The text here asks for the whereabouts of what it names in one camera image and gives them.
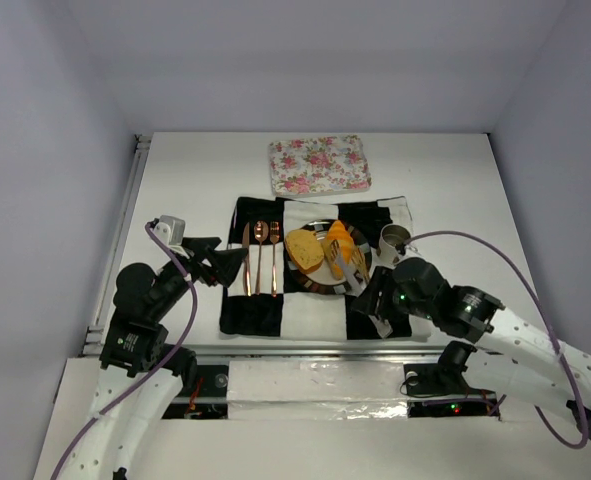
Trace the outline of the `orange croissant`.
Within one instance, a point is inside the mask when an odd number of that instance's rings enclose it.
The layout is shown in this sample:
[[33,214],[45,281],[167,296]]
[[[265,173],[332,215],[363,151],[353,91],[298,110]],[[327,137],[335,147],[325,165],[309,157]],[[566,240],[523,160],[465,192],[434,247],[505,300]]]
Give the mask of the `orange croissant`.
[[331,244],[334,241],[336,241],[339,246],[339,253],[342,255],[345,264],[350,265],[355,243],[341,220],[335,220],[332,223],[326,237],[321,241],[321,244],[324,249],[326,260],[331,269],[332,276],[336,280],[342,280],[344,278],[344,273],[342,269],[336,265],[335,256],[331,251]]

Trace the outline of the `bread slice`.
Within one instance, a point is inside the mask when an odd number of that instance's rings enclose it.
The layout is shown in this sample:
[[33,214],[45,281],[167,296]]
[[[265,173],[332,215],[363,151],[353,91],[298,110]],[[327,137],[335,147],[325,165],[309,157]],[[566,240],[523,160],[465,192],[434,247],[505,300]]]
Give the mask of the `bread slice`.
[[317,271],[324,262],[323,247],[313,231],[290,231],[285,237],[285,247],[291,261],[304,274]]

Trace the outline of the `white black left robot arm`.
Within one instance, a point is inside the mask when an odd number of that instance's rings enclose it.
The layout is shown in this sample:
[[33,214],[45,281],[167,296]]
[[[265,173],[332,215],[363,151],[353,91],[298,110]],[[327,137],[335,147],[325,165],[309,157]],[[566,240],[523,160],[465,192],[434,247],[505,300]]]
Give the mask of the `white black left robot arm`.
[[129,479],[172,400],[194,385],[196,355],[182,339],[167,343],[163,318],[195,285],[229,287],[246,248],[219,250],[218,237],[186,238],[145,230],[169,261],[159,270],[134,263],[120,271],[115,310],[99,356],[99,375],[84,426],[65,448],[54,479]]

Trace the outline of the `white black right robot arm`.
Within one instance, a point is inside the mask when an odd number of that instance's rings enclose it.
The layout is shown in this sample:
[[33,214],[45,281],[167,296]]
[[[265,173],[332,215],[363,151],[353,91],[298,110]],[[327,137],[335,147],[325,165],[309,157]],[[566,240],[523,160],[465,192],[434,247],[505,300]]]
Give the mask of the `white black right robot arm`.
[[379,325],[413,316],[451,337],[438,361],[469,388],[528,402],[572,422],[591,441],[591,355],[519,317],[490,294],[452,286],[411,258],[375,268],[352,309]]

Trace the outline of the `copper table knife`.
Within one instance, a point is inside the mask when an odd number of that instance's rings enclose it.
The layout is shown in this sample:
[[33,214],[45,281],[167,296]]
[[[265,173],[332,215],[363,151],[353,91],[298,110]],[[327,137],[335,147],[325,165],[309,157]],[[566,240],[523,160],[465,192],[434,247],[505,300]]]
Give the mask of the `copper table knife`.
[[250,223],[247,222],[244,226],[242,234],[242,247],[246,250],[246,257],[244,259],[244,279],[243,286],[246,296],[252,295],[251,290],[251,272],[250,272]]

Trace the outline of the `copper spoon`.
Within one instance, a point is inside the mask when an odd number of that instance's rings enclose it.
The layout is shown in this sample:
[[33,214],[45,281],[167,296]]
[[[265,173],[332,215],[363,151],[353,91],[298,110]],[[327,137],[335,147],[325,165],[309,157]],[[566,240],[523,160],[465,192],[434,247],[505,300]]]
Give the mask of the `copper spoon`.
[[254,225],[254,237],[258,243],[258,260],[257,260],[257,268],[256,268],[256,279],[255,279],[255,288],[254,294],[259,295],[261,293],[261,265],[262,265],[262,248],[263,243],[267,240],[269,233],[268,224],[263,221],[259,220]]

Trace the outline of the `dark rimmed ceramic plate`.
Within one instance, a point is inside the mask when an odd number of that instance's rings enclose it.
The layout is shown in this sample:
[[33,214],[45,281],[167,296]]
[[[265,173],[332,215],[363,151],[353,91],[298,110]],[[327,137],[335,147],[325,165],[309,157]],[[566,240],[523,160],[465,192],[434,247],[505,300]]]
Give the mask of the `dark rimmed ceramic plate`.
[[[309,222],[302,226],[302,229],[313,232],[318,241],[322,241],[331,228],[332,219],[322,219]],[[356,247],[364,255],[366,267],[372,266],[373,253],[366,236],[353,225],[343,221]],[[318,270],[312,273],[303,273],[296,266],[289,252],[286,253],[288,271],[293,280],[305,291],[321,295],[349,295],[354,294],[350,283],[345,279],[335,279],[331,273],[328,262],[324,260]]]

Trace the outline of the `black white checkered cloth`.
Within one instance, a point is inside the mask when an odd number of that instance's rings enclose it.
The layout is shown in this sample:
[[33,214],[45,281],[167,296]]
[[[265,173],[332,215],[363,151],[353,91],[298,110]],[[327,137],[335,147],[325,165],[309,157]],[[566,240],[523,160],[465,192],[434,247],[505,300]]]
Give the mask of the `black white checkered cloth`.
[[[263,220],[278,221],[283,235],[312,221],[346,221],[360,230],[371,248],[378,246],[382,228],[398,224],[413,228],[403,196],[370,202],[324,204],[284,198],[274,200],[240,197],[236,201],[228,245],[242,246],[244,226]],[[285,248],[277,246],[277,296],[271,296],[272,247],[262,248],[261,293],[246,296],[240,271],[230,288],[223,291],[220,332],[226,335],[279,338],[294,341],[345,342],[378,340],[371,320],[351,312],[352,295],[321,295],[303,290],[288,271]],[[250,239],[250,266],[257,266],[258,243]]]

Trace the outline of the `copper fork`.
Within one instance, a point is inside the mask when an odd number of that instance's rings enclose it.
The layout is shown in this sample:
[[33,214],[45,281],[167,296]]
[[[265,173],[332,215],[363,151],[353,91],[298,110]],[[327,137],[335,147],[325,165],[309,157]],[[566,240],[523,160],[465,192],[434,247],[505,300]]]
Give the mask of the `copper fork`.
[[280,226],[278,221],[272,221],[269,227],[269,240],[272,245],[272,269],[271,269],[271,296],[277,296],[277,244],[280,239]]

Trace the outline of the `steel cup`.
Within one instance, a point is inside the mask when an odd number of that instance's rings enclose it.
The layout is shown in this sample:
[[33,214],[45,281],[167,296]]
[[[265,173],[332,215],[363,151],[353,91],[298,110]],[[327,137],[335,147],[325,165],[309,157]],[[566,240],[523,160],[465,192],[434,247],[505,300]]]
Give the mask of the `steel cup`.
[[398,256],[395,247],[402,242],[407,242],[410,238],[410,232],[401,225],[384,226],[380,232],[377,249],[380,262],[388,266],[397,265],[402,258]]

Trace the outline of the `white foam front panel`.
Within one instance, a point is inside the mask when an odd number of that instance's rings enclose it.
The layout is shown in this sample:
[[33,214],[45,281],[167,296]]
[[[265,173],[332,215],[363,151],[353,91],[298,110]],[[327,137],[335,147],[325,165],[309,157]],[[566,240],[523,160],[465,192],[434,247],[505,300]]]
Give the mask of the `white foam front panel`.
[[404,419],[404,369],[382,361],[233,361],[231,420]]

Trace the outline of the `floral rectangular tray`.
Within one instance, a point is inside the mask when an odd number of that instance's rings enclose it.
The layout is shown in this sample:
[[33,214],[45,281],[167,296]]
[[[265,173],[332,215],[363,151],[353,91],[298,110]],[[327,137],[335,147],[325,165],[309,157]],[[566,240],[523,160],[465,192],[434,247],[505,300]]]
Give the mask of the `floral rectangular tray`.
[[298,197],[368,190],[372,177],[357,135],[278,140],[268,145],[272,191]]

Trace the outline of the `aluminium frame rail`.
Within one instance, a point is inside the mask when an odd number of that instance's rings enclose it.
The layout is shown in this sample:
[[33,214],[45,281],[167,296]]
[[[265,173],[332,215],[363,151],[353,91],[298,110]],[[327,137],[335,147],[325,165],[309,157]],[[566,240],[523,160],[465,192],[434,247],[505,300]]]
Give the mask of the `aluminium frame rail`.
[[125,193],[117,219],[113,222],[114,235],[111,241],[108,259],[99,285],[99,291],[89,325],[86,328],[84,340],[79,351],[79,357],[98,357],[102,349],[102,339],[106,325],[109,322],[115,279],[123,256],[124,245],[131,223],[134,205],[144,173],[146,160],[150,150],[152,136],[138,134],[135,136],[135,150],[132,159]]

